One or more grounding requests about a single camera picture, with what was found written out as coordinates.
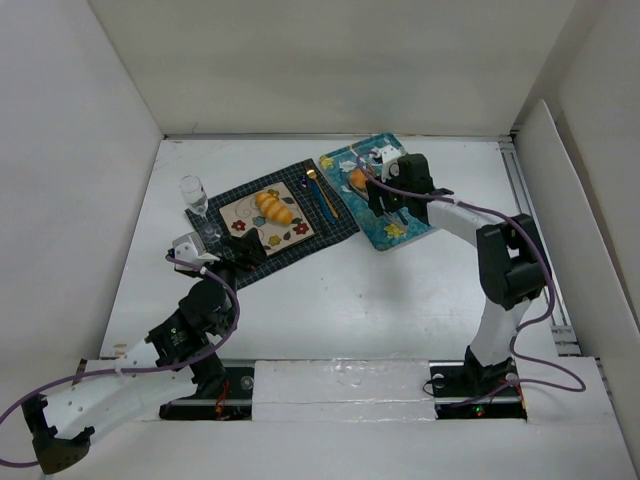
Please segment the striped orange bread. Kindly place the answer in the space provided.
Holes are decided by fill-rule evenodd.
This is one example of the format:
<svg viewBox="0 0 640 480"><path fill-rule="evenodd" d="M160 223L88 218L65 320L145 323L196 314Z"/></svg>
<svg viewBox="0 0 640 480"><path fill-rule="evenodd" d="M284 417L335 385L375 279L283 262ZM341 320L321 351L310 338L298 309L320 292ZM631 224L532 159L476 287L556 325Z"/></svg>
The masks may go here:
<svg viewBox="0 0 640 480"><path fill-rule="evenodd" d="M272 194L260 191L255 195L256 205L266 220L281 226L289 226L293 213Z"/></svg>

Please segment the round orange bread roll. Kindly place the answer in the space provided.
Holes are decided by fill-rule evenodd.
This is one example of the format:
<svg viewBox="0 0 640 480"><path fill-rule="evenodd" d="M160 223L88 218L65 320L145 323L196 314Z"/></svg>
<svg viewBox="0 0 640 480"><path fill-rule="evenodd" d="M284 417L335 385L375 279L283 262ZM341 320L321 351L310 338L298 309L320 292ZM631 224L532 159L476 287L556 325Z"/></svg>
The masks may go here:
<svg viewBox="0 0 640 480"><path fill-rule="evenodd" d="M350 172L349 184L358 190L366 190L367 180L367 176L360 169L354 169Z"/></svg>

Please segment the metal tongs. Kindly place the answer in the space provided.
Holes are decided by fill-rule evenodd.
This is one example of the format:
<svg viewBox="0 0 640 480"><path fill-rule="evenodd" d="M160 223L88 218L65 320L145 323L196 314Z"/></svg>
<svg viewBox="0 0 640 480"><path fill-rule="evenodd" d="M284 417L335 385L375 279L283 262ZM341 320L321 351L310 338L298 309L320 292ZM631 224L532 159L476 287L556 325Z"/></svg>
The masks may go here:
<svg viewBox="0 0 640 480"><path fill-rule="evenodd" d="M355 193L355 194L356 194L356 195L358 195L360 198L362 198L365 202L368 202L368 200L369 200L369 196L368 196L368 193L367 193L367 189L366 189L365 191L362 191L362 190L358 190L358 189L356 189L356 188L352 187L352 186L349 184L349 175L348 175L348 188L349 188L353 193ZM404 217L404 215L403 215L400 211L395 212L395 213L391 213L391 212L388 212L388 211L384 211L384 212L383 212L383 215L384 215L384 217L385 217L389 222L391 222L393 225L395 225L395 226L399 227L399 228L400 228L402 231L404 231L404 232L406 232L406 231L407 231L408 226L409 226L409 222L408 222L408 220Z"/></svg>

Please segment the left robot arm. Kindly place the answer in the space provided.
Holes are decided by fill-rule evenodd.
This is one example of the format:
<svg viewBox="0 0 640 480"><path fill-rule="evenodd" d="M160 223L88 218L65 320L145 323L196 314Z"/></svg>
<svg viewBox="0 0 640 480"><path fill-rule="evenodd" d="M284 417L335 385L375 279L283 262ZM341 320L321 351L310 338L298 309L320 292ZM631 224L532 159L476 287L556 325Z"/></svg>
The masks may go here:
<svg viewBox="0 0 640 480"><path fill-rule="evenodd" d="M206 252L196 233L175 240L167 261L196 281L177 309L112 366L89 371L57 393L38 392L22 402L44 474L77 464L92 444L149 410L223 392L227 372L217 350L239 323L238 281L267 259L254 228L223 244L230 257Z"/></svg>

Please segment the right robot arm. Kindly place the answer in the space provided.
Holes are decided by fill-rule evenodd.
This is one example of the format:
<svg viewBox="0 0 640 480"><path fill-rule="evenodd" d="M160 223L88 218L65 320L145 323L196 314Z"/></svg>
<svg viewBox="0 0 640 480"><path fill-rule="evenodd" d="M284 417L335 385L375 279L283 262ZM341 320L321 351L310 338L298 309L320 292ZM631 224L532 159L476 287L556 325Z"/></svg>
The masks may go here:
<svg viewBox="0 0 640 480"><path fill-rule="evenodd" d="M549 282L549 265L533 218L456 199L435 186L422 154L405 154L376 172L356 159L366 177L369 209L377 216L405 209L420 222L475 248L485 306L477 333L459 366L430 366L427 386L436 398L476 397L513 379L511 342L516 329Z"/></svg>

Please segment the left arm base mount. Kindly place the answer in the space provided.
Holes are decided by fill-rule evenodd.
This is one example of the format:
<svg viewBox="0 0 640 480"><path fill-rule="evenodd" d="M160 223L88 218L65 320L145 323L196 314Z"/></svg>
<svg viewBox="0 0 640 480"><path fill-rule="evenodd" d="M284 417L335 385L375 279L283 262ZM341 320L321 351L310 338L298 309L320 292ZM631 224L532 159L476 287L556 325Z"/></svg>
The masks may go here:
<svg viewBox="0 0 640 480"><path fill-rule="evenodd" d="M164 404L159 418L166 421L245 421L252 417L255 363L229 361L226 376L212 393L197 392Z"/></svg>

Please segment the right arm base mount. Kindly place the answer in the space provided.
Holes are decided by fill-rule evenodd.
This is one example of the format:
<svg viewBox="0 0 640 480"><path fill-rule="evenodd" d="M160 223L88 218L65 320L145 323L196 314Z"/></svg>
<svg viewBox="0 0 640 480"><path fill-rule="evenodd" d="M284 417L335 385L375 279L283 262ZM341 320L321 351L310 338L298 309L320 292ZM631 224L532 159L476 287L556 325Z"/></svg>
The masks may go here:
<svg viewBox="0 0 640 480"><path fill-rule="evenodd" d="M464 361L430 361L422 389L433 399L435 418L440 421L526 420L521 391L508 383L516 373L513 360L479 370Z"/></svg>

